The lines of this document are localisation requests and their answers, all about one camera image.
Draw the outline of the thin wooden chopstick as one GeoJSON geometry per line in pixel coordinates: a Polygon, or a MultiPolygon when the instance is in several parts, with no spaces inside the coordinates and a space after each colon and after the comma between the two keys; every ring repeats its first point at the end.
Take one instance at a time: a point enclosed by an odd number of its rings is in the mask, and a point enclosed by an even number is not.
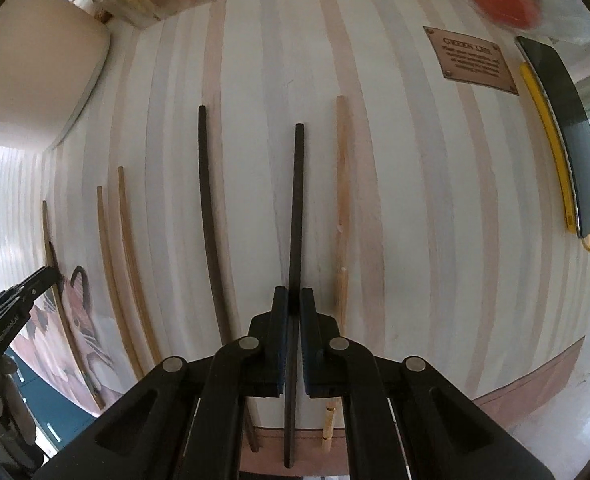
{"type": "Polygon", "coordinates": [[[130,291],[132,292],[132,298],[134,298],[138,322],[144,340],[146,341],[146,350],[150,354],[152,363],[157,364],[161,359],[161,350],[159,350],[158,347],[158,342],[148,311],[148,304],[146,303],[146,294],[144,293],[142,285],[134,231],[132,231],[132,215],[130,214],[128,203],[126,174],[123,166],[117,167],[117,193],[118,217],[120,217],[120,232],[122,232],[122,245],[130,291]]]}
{"type": "Polygon", "coordinates": [[[118,333],[120,334],[120,341],[122,342],[122,346],[127,356],[127,360],[136,378],[140,380],[143,378],[144,373],[134,342],[132,341],[132,336],[130,336],[129,328],[124,315],[124,309],[122,302],[120,301],[120,293],[117,289],[110,245],[110,232],[108,222],[106,221],[103,188],[101,185],[98,185],[96,188],[96,204],[100,252],[106,287],[108,288],[110,297],[110,305],[117,325],[118,333]]]}

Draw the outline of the thin wooden chopstick inner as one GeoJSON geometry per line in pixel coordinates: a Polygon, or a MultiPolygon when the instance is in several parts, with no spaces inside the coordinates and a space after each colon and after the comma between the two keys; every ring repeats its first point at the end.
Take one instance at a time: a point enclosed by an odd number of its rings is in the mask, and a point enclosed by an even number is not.
{"type": "Polygon", "coordinates": [[[128,203],[126,174],[123,166],[117,167],[117,193],[118,217],[120,217],[120,232],[122,232],[122,245],[130,291],[132,292],[132,298],[134,298],[138,322],[144,340],[146,341],[146,350],[150,354],[152,363],[157,364],[161,359],[161,350],[159,350],[158,347],[158,342],[148,311],[148,304],[146,303],[146,294],[144,293],[142,285],[134,231],[132,231],[132,215],[130,214],[128,203]]]}

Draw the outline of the light wooden chopstick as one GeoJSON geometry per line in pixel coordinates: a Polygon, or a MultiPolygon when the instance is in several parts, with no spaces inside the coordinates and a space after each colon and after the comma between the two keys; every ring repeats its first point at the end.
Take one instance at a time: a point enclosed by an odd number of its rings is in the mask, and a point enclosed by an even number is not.
{"type": "Polygon", "coordinates": [[[348,252],[350,237],[350,133],[351,118],[348,100],[338,96],[335,100],[336,124],[336,235],[334,315],[339,331],[346,326],[348,300],[348,252]]]}

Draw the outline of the black chopstick on mat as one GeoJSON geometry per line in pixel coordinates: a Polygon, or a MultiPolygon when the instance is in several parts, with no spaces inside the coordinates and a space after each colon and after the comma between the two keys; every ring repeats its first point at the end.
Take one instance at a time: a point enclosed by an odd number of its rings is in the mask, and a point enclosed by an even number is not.
{"type": "Polygon", "coordinates": [[[225,287],[217,246],[216,221],[214,211],[213,187],[210,180],[210,159],[208,149],[208,112],[202,104],[197,111],[197,134],[199,135],[199,200],[204,235],[205,256],[211,290],[211,298],[222,344],[233,341],[233,329],[225,298],[225,287]]]}

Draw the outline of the black smartphone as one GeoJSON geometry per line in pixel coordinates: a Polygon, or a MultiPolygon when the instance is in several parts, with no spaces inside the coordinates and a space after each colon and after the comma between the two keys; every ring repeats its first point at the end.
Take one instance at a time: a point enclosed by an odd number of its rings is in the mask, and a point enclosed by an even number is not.
{"type": "Polygon", "coordinates": [[[524,36],[515,42],[552,105],[572,181],[579,235],[586,237],[590,234],[590,122],[586,110],[557,50],[524,36]]]}

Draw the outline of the striped cat placemat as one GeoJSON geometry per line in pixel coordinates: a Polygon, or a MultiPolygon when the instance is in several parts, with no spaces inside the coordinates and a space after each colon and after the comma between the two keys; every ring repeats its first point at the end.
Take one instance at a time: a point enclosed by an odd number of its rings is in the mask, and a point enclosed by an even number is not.
{"type": "Polygon", "coordinates": [[[0,6],[0,342],[92,416],[263,348],[235,466],[548,479],[510,427],[590,318],[590,122],[560,40],[465,0],[0,6]]]}

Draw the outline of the beige utensil holder cup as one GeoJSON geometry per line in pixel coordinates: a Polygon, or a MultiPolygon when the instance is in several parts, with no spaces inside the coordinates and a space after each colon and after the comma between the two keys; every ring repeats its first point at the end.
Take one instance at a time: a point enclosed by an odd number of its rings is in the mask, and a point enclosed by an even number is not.
{"type": "Polygon", "coordinates": [[[109,29],[68,0],[0,6],[0,146],[44,152],[58,145],[94,90],[109,29]]]}

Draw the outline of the yellow pencil under phone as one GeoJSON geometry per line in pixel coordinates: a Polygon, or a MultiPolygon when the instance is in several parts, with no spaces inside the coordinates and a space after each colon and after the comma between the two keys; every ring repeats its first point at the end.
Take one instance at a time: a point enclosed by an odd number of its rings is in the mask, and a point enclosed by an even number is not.
{"type": "Polygon", "coordinates": [[[572,181],[570,180],[566,155],[562,147],[560,128],[558,128],[556,123],[552,105],[544,94],[542,83],[531,66],[527,62],[523,62],[519,66],[519,71],[530,93],[532,102],[534,102],[534,106],[537,108],[546,138],[549,142],[558,185],[560,186],[560,195],[562,196],[566,231],[577,235],[584,250],[590,252],[590,234],[586,237],[579,235],[578,220],[575,214],[575,197],[572,194],[572,181]]]}

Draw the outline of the thin wooden chopstick outer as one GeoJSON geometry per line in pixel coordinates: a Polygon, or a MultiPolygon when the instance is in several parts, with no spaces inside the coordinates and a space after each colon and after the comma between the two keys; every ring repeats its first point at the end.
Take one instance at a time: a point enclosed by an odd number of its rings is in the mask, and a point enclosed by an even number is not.
{"type": "Polygon", "coordinates": [[[132,341],[132,336],[130,336],[129,328],[124,315],[124,309],[122,302],[120,301],[120,293],[117,289],[110,245],[110,232],[108,222],[106,221],[103,188],[101,185],[98,185],[96,188],[96,204],[100,252],[106,287],[108,288],[110,297],[110,305],[117,325],[118,333],[120,334],[120,341],[122,342],[122,346],[127,356],[127,360],[136,378],[140,380],[143,378],[144,373],[134,342],[132,341]]]}

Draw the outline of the black chopstick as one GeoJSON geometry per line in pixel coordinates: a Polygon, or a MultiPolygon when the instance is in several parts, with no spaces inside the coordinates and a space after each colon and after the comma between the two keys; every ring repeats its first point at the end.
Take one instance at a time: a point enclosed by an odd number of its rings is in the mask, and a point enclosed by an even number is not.
{"type": "Polygon", "coordinates": [[[213,187],[210,180],[210,159],[208,149],[208,112],[202,104],[197,111],[197,134],[199,135],[199,200],[204,235],[205,256],[211,290],[211,298],[222,344],[233,341],[233,329],[225,298],[225,287],[217,246],[216,221],[214,211],[213,187]]]}
{"type": "Polygon", "coordinates": [[[301,291],[301,252],[303,251],[305,133],[304,124],[299,122],[295,125],[291,238],[289,239],[289,284],[287,284],[286,378],[283,412],[283,465],[287,469],[291,469],[295,463],[299,292],[301,291]]]}

